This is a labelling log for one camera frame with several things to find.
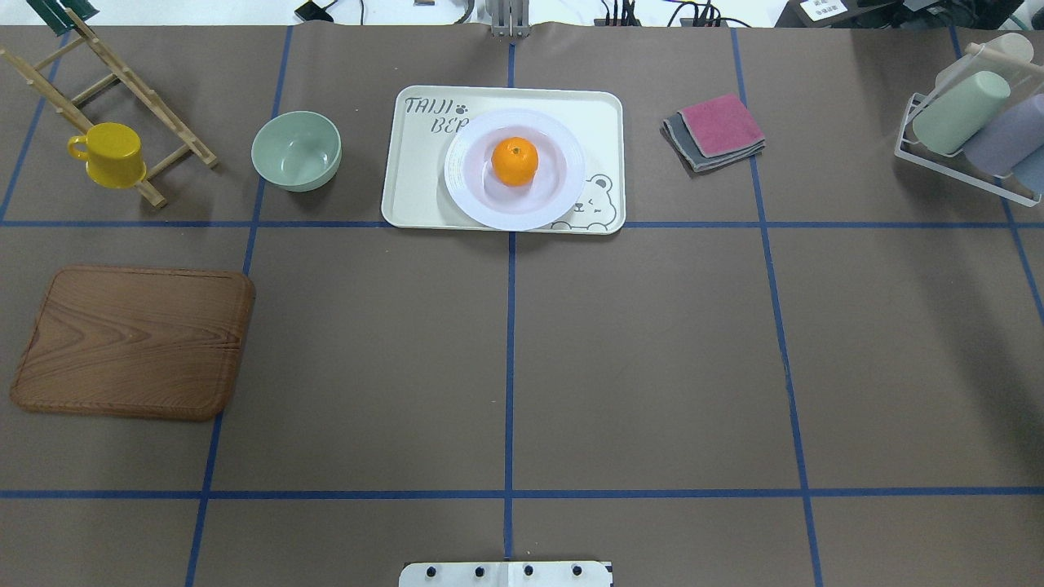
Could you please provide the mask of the white ridged plate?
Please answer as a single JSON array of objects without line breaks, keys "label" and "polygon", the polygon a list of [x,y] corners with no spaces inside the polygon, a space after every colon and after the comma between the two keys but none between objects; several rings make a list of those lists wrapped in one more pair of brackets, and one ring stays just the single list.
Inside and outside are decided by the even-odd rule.
[{"label": "white ridged plate", "polygon": [[[508,187],[493,177],[491,155],[512,136],[529,139],[538,149],[538,170],[523,187]],[[522,232],[553,224],[584,190],[582,144],[557,119],[533,110],[496,110],[462,127],[446,152],[444,179],[451,198],[475,222]]]}]

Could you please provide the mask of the orange fruit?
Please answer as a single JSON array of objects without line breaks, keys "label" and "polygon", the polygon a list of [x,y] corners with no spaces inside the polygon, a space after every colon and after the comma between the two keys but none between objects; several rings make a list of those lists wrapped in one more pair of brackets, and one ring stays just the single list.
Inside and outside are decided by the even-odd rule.
[{"label": "orange fruit", "polygon": [[538,170],[538,149],[529,139],[512,136],[493,148],[493,177],[508,187],[529,185]]}]

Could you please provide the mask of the cream bear tray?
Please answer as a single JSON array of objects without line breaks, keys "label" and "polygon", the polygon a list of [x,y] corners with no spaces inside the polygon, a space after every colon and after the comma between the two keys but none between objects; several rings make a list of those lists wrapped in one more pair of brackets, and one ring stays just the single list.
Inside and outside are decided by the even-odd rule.
[{"label": "cream bear tray", "polygon": [[381,211],[396,227],[497,230],[451,198],[446,152],[462,127],[496,110],[533,110],[557,119],[582,144],[584,190],[553,224],[522,232],[608,235],[626,219],[622,101],[603,90],[407,86],[396,97]]}]

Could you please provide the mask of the brown wooden tray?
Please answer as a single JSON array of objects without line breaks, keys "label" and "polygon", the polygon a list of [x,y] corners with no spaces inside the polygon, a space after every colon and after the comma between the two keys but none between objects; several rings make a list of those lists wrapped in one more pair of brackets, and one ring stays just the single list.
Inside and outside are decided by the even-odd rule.
[{"label": "brown wooden tray", "polygon": [[256,289],[238,271],[67,265],[11,380],[26,412],[208,421],[232,398]]}]

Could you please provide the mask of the pink folded cloth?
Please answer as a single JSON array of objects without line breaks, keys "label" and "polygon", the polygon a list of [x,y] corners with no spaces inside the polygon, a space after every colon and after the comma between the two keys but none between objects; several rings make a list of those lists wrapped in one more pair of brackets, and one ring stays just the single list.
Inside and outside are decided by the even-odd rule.
[{"label": "pink folded cloth", "polygon": [[681,108],[662,130],[692,172],[709,172],[761,152],[767,137],[741,97],[721,95]]}]

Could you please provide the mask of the green bowl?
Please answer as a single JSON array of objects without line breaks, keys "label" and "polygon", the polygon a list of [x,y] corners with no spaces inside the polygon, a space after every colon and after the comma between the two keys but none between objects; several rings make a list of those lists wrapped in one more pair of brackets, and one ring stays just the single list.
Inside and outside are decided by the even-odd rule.
[{"label": "green bowl", "polygon": [[342,164],[342,134],[328,117],[311,111],[277,115],[258,130],[250,146],[254,171],[290,192],[313,191]]}]

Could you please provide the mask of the small black device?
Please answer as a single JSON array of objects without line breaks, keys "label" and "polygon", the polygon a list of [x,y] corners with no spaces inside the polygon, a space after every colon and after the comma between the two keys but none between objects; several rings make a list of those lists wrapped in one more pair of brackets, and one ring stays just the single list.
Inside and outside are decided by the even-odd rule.
[{"label": "small black device", "polygon": [[321,5],[317,1],[306,1],[294,9],[294,14],[302,22],[323,21],[333,23],[334,19],[329,14],[329,8],[336,3],[337,1],[333,0],[325,5]]}]

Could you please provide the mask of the yellow cup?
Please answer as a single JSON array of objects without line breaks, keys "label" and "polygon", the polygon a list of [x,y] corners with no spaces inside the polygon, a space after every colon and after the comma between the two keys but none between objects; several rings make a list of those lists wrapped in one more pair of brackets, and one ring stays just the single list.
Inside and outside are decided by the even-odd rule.
[{"label": "yellow cup", "polygon": [[85,164],[92,181],[105,188],[127,189],[147,175],[141,138],[126,124],[95,124],[69,138],[67,150]]}]

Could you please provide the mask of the light green cup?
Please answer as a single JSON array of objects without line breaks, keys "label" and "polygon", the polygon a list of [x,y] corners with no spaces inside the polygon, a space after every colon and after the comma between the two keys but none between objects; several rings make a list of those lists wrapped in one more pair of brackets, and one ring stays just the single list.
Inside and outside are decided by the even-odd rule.
[{"label": "light green cup", "polygon": [[914,136],[938,155],[954,155],[1007,103],[1010,83],[991,71],[976,72],[940,94],[914,117]]}]

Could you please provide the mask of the lilac cup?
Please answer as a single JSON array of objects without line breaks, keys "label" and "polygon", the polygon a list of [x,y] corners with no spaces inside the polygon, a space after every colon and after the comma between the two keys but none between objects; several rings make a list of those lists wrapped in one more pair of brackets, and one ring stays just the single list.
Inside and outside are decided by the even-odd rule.
[{"label": "lilac cup", "polygon": [[1043,95],[1034,94],[966,141],[962,155],[984,174],[1007,175],[1043,144]]}]

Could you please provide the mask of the light blue cup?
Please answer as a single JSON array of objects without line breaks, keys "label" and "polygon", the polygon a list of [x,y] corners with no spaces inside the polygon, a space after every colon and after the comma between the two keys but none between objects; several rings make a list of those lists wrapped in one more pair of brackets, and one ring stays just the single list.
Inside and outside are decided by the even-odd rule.
[{"label": "light blue cup", "polygon": [[1021,185],[1033,191],[1033,193],[1043,193],[1044,187],[1044,147],[1030,152],[1024,160],[1015,164],[1013,175]]}]

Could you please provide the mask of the beige cup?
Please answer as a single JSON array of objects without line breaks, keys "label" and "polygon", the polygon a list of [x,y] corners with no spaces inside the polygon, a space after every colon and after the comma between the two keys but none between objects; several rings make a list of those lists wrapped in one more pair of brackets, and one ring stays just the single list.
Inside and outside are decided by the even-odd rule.
[{"label": "beige cup", "polygon": [[1006,55],[1022,63],[1033,63],[1033,42],[1020,33],[1014,33],[1014,31],[1013,33],[1004,33],[984,42],[982,45],[989,50],[1000,53],[1000,55]]}]

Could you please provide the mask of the dark green cup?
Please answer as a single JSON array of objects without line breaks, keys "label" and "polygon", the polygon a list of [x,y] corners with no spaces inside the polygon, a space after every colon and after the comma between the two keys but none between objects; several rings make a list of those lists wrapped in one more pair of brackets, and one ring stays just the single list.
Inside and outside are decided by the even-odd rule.
[{"label": "dark green cup", "polygon": [[90,1],[27,0],[25,3],[44,22],[45,26],[57,37],[62,37],[76,27],[69,16],[69,11],[72,11],[72,14],[84,22],[98,14],[97,8],[93,7]]}]

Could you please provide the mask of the aluminium frame post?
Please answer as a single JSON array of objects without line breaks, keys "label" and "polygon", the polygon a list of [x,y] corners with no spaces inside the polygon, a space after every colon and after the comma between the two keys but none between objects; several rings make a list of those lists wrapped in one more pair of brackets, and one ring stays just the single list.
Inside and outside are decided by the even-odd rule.
[{"label": "aluminium frame post", "polygon": [[526,38],[530,34],[529,0],[485,1],[494,38]]}]

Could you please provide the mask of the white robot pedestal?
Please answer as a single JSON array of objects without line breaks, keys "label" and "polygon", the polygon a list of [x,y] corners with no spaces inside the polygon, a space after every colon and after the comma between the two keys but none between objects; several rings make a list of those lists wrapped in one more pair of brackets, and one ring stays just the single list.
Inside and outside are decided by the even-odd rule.
[{"label": "white robot pedestal", "polygon": [[399,586],[613,586],[600,561],[430,562],[406,565]]}]

